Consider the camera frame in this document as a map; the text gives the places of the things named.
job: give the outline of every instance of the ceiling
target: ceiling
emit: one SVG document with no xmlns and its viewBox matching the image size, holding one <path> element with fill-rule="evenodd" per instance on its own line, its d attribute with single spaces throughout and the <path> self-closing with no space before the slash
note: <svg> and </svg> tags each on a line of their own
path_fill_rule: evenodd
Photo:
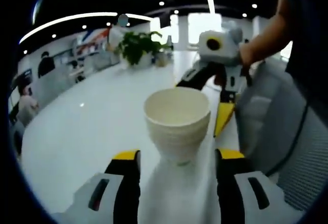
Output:
<svg viewBox="0 0 328 224">
<path fill-rule="evenodd" d="M 155 17 L 158 13 L 152 13 L 163 8 L 178 8 L 179 15 L 187 15 L 191 12 L 209 12 L 204 8 L 186 8 L 189 5 L 207 5 L 207 0 L 42 0 L 39 12 L 36 16 L 35 24 L 32 25 L 33 9 L 38 0 L 19 0 L 19 25 L 17 26 L 18 38 L 23 37 L 33 28 L 37 28 L 47 22 L 53 21 L 69 15 L 90 13 L 90 12 L 117 12 L 131 13 L 138 15 L 148 15 Z M 165 2 L 164 6 L 160 6 L 159 2 Z M 246 13 L 248 19 L 252 19 L 256 15 L 270 17 L 275 11 L 277 0 L 214 0 L 214 4 L 220 8 L 216 9 L 216 13 L 222 16 L 242 18 L 242 14 Z M 252 8 L 252 4 L 257 4 L 257 8 Z M 117 17 L 89 17 L 74 19 L 71 21 L 56 24 L 48 27 L 33 36 L 26 39 L 19 46 L 17 58 L 20 59 L 24 50 L 34 51 L 40 46 L 49 43 L 53 39 L 51 35 L 56 33 L 57 38 L 63 37 L 75 32 L 82 31 L 82 25 L 88 25 L 90 28 L 102 28 L 106 26 L 106 22 L 115 23 Z M 130 20 L 131 26 L 144 23 L 139 19 Z"/>
</svg>

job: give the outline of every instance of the window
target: window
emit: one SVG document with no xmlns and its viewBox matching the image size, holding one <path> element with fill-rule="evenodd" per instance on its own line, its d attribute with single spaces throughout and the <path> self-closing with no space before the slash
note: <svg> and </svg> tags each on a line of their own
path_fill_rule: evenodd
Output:
<svg viewBox="0 0 328 224">
<path fill-rule="evenodd" d="M 288 45 L 287 45 L 285 48 L 283 48 L 283 49 L 281 50 L 281 52 L 280 52 L 280 56 L 281 56 L 281 59 L 282 59 L 283 61 L 288 62 L 288 60 L 289 60 L 289 58 L 290 58 L 290 56 L 291 56 L 292 47 L 293 47 L 293 42 L 290 41 L 290 42 L 288 43 Z"/>
<path fill-rule="evenodd" d="M 188 15 L 189 44 L 197 44 L 199 35 L 208 30 L 221 31 L 221 15 L 209 13 L 191 13 Z"/>
<path fill-rule="evenodd" d="M 150 31 L 157 31 L 160 34 L 162 34 L 162 37 L 159 37 L 158 35 L 153 35 L 152 41 L 158 41 L 161 44 L 165 44 L 168 41 L 168 36 L 171 35 L 172 43 L 179 42 L 178 15 L 171 15 L 170 19 L 171 19 L 171 26 L 165 28 L 160 28 L 159 17 L 156 17 L 150 21 Z"/>
</svg>

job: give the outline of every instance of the white pot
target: white pot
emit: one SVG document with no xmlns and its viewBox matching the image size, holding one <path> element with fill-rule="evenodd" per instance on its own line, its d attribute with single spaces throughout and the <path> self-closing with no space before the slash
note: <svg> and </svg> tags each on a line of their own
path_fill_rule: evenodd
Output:
<svg viewBox="0 0 328 224">
<path fill-rule="evenodd" d="M 136 69 L 147 68 L 152 64 L 152 58 L 153 58 L 153 55 L 151 53 L 144 54 L 140 58 L 139 63 L 136 65 L 133 65 L 133 67 Z"/>
<path fill-rule="evenodd" d="M 192 88 L 164 89 L 148 97 L 147 128 L 162 157 L 177 163 L 195 158 L 207 133 L 209 105 L 207 96 Z"/>
</svg>

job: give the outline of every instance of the wall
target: wall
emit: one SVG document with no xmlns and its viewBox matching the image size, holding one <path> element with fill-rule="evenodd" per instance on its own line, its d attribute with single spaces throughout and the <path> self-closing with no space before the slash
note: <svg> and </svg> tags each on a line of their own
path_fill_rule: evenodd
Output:
<svg viewBox="0 0 328 224">
<path fill-rule="evenodd" d="M 263 32 L 263 30 L 269 24 L 269 19 L 262 18 L 260 16 L 256 16 L 253 19 L 253 37 Z"/>
<path fill-rule="evenodd" d="M 105 28 L 102 29 L 96 29 L 94 30 L 83 43 L 87 43 L 91 41 L 96 35 L 103 32 Z M 63 51 L 69 50 L 73 46 L 73 41 L 79 36 L 85 36 L 87 34 L 87 31 L 75 33 L 57 40 L 54 40 L 53 42 L 46 44 L 36 51 L 26 55 L 18 62 L 18 75 L 22 74 L 24 71 L 28 69 L 32 69 L 32 76 L 33 81 L 38 79 L 37 76 L 37 69 L 41 62 L 41 54 L 45 51 L 49 52 L 50 56 L 54 56 L 56 54 L 59 54 Z"/>
<path fill-rule="evenodd" d="M 253 37 L 253 25 L 252 21 L 247 19 L 234 19 L 223 17 L 222 22 L 226 21 L 235 21 L 238 25 L 241 26 L 244 38 L 251 39 Z M 131 27 L 131 30 L 135 32 L 149 32 L 150 31 L 150 23 L 144 23 L 137 25 L 135 27 Z M 186 51 L 189 48 L 188 41 L 188 16 L 180 16 L 179 17 L 179 42 L 174 44 L 174 49 L 178 51 Z"/>
</svg>

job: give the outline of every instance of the potted plant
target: potted plant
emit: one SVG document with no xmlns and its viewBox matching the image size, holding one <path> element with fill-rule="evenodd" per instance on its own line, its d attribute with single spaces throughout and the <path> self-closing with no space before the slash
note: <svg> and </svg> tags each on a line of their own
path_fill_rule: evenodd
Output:
<svg viewBox="0 0 328 224">
<path fill-rule="evenodd" d="M 166 49 L 166 44 L 152 41 L 152 35 L 162 35 L 158 32 L 136 33 L 128 32 L 116 48 L 116 53 L 121 53 L 130 66 L 149 66 L 153 56 L 161 49 Z"/>
</svg>

